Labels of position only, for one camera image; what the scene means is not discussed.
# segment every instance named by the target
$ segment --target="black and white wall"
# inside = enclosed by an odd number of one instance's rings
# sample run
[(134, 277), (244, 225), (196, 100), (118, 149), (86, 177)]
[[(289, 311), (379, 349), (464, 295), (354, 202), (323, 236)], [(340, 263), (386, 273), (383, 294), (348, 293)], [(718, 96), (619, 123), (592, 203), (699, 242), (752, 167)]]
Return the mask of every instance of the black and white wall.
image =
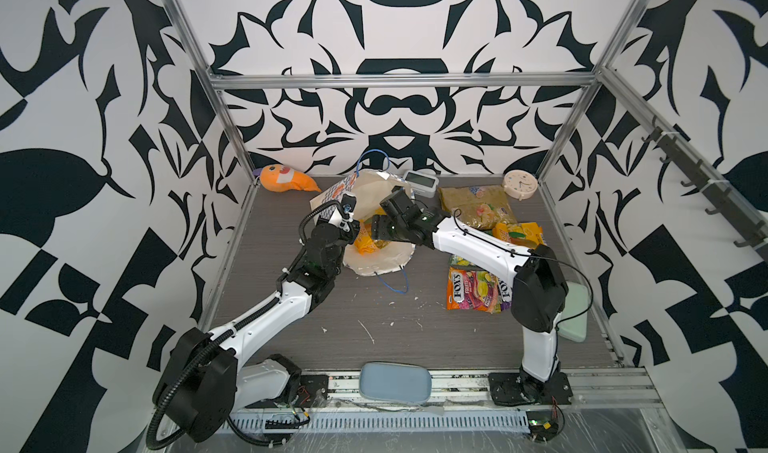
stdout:
[[(590, 71), (630, 0), (181, 0), (214, 74)], [(257, 166), (535, 172), (576, 87), (228, 91)]]
[(249, 173), (160, 0), (0, 0), (0, 436), (120, 451)]
[[(616, 67), (768, 210), (766, 0), (651, 0)], [(689, 448), (768, 448), (768, 265), (602, 89), (547, 177), (596, 300)]]

